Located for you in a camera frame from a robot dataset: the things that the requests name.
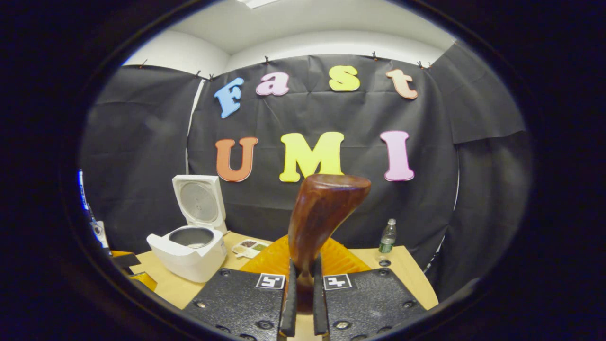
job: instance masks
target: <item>ceiling light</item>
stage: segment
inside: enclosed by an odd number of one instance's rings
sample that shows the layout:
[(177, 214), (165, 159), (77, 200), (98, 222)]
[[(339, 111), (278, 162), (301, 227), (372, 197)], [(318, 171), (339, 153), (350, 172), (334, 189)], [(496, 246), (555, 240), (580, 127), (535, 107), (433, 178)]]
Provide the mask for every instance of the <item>ceiling light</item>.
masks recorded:
[(280, 0), (238, 0), (250, 8), (257, 8)]

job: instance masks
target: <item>open lid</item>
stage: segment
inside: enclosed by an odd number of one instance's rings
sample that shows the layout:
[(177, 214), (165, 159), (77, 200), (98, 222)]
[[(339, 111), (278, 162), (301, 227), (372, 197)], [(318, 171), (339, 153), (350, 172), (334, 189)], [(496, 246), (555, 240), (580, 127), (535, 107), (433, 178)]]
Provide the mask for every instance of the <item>open lid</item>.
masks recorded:
[(187, 221), (195, 225), (217, 226), (225, 220), (225, 206), (219, 177), (177, 175), (173, 188), (179, 208)]

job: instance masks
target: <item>blue letter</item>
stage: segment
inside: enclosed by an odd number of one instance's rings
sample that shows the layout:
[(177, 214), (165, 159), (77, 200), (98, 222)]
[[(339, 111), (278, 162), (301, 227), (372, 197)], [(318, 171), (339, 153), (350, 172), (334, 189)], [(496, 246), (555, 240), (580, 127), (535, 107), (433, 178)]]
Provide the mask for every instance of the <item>blue letter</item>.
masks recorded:
[(233, 99), (239, 100), (242, 96), (240, 88), (237, 87), (238, 85), (242, 84), (244, 84), (244, 79), (242, 79), (242, 77), (238, 77), (233, 81), (229, 82), (229, 84), (227, 84), (226, 86), (220, 88), (217, 92), (215, 92), (215, 97), (219, 98), (219, 103), (221, 104), (221, 108), (223, 109), (223, 112), (221, 113), (221, 118), (228, 117), (234, 111), (238, 110), (238, 108), (240, 108), (240, 103), (234, 102)]

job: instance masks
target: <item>letter m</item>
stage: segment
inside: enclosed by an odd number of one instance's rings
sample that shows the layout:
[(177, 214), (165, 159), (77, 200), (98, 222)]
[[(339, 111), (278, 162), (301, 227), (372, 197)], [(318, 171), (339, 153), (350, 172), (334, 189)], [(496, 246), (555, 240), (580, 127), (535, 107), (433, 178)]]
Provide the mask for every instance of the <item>letter m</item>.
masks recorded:
[(301, 176), (297, 173), (297, 164), (303, 177), (315, 173), (320, 164), (320, 174), (343, 175), (341, 172), (341, 141), (344, 136), (339, 132), (326, 132), (320, 136), (313, 150), (299, 133), (288, 133), (280, 141), (286, 145), (284, 173), (280, 180), (297, 182)]

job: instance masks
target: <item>white wall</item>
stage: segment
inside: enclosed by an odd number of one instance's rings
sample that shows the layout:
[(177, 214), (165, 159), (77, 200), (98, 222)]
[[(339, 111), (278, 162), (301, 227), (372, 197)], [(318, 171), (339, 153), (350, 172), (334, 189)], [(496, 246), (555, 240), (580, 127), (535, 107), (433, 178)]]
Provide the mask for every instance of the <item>white wall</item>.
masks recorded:
[(220, 75), (229, 55), (218, 47), (186, 33), (166, 30), (143, 45), (124, 65), (164, 66), (194, 75)]
[(382, 58), (427, 66), (438, 59), (444, 50), (415, 40), (383, 33), (359, 31), (327, 31), (305, 33), (259, 44), (233, 54), (223, 72), (232, 71), (265, 61), (305, 55), (365, 55), (373, 51)]

